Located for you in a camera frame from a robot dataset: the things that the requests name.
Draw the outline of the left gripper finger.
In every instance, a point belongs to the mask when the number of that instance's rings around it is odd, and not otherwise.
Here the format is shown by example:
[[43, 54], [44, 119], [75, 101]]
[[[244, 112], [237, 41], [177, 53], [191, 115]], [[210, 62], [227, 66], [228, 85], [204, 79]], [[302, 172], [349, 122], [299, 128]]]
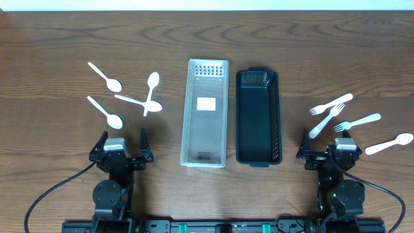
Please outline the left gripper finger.
[[143, 154], [143, 155], [151, 155], [152, 154], [151, 148], [150, 148], [150, 146], [147, 142], [147, 139], [146, 139], [146, 134], [145, 134], [145, 129], [144, 128], [141, 128], [141, 131], [140, 131], [139, 149], [140, 149], [141, 154]]
[[91, 150], [91, 155], [99, 155], [104, 151], [104, 144], [107, 138], [108, 132], [104, 131], [98, 142], [95, 144], [94, 148]]

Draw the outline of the pale green fork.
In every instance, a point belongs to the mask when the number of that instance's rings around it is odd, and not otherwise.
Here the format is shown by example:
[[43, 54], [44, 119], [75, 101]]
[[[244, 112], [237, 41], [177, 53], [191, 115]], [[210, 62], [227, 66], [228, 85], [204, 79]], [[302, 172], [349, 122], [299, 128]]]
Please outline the pale green fork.
[[353, 126], [357, 126], [357, 125], [361, 125], [361, 124], [366, 124], [366, 123], [370, 123], [370, 122], [374, 122], [377, 120], [381, 119], [381, 114], [379, 113], [373, 113], [371, 115], [365, 116], [361, 119], [355, 120], [353, 122], [342, 122], [336, 126], [333, 127], [335, 132], [342, 132], [343, 130], [349, 130], [351, 129]]

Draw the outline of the white fork diagonal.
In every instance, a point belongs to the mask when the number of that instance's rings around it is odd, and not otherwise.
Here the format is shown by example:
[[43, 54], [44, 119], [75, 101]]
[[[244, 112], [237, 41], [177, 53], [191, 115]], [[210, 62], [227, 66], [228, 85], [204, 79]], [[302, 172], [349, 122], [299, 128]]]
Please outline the white fork diagonal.
[[322, 131], [322, 129], [328, 124], [328, 122], [338, 116], [340, 114], [340, 112], [344, 109], [345, 104], [344, 103], [340, 103], [335, 105], [331, 110], [330, 113], [317, 125], [315, 126], [310, 132], [309, 132], [309, 137], [311, 139], [315, 139], [319, 133]]

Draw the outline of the white fork top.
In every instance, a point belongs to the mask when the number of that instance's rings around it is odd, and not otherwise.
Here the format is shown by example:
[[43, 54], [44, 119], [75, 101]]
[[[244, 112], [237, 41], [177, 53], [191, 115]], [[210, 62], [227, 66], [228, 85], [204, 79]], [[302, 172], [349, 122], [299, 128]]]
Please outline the white fork top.
[[335, 100], [333, 100], [333, 101], [331, 101], [327, 104], [318, 105], [318, 106], [310, 109], [309, 113], [312, 114], [312, 115], [319, 115], [319, 114], [323, 113], [329, 107], [333, 107], [337, 104], [348, 102], [352, 99], [353, 99], [353, 95], [351, 93], [347, 93], [347, 94], [345, 94], [345, 95], [343, 95], [343, 96], [341, 96], [341, 97], [339, 97], [339, 98], [337, 98], [337, 99], [335, 99]]

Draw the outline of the white spoon crossing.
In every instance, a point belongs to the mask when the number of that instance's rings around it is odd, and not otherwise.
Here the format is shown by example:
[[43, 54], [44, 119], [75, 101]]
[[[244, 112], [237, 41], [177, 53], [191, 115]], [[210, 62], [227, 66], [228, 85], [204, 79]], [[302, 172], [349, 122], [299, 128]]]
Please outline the white spoon crossing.
[[[151, 97], [153, 94], [153, 90], [159, 84], [159, 81], [160, 81], [160, 76], [158, 72], [153, 72], [149, 75], [149, 78], [147, 79], [147, 84], [149, 86], [149, 93], [148, 93], [146, 101], [152, 100]], [[146, 117], [147, 114], [148, 114], [148, 111], [144, 110], [143, 116]]]

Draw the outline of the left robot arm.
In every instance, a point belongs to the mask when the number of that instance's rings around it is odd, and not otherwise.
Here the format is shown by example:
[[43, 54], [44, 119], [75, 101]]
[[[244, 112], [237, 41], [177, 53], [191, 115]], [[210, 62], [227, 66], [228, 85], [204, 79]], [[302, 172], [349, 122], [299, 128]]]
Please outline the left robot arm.
[[109, 139], [104, 131], [90, 151], [89, 160], [95, 162], [109, 178], [98, 183], [93, 190], [95, 211], [92, 232], [143, 232], [142, 220], [133, 218], [132, 200], [134, 172], [145, 170], [154, 161], [145, 130], [140, 132], [139, 157], [129, 157], [123, 138]]

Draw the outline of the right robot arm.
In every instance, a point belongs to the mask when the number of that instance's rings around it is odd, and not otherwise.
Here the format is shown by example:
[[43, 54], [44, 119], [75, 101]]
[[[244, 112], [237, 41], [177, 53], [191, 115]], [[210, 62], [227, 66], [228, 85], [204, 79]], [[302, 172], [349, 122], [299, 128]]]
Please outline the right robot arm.
[[328, 145], [326, 151], [312, 149], [309, 130], [303, 138], [296, 158], [305, 160], [305, 169], [318, 173], [317, 204], [321, 216], [306, 220], [304, 232], [358, 232], [356, 217], [364, 212], [365, 186], [344, 179], [343, 173], [352, 168], [362, 150], [347, 131]]

